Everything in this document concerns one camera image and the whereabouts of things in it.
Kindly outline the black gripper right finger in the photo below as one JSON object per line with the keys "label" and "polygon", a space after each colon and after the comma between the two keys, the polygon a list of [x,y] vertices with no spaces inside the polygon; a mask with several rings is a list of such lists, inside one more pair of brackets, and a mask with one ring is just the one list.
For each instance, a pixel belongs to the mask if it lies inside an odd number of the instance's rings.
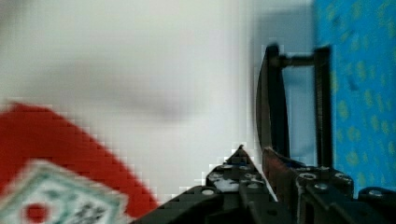
{"label": "black gripper right finger", "polygon": [[325,166],[307,166],[267,147],[262,169],[279,202],[298,224],[395,224],[395,192],[368,187],[354,198],[353,179]]}

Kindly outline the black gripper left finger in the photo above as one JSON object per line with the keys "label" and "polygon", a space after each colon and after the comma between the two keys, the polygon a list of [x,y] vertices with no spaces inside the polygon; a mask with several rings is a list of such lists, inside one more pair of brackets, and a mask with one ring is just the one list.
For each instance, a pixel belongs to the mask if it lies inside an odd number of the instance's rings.
{"label": "black gripper left finger", "polygon": [[195,186],[130,224],[293,224],[246,151],[238,148]]}

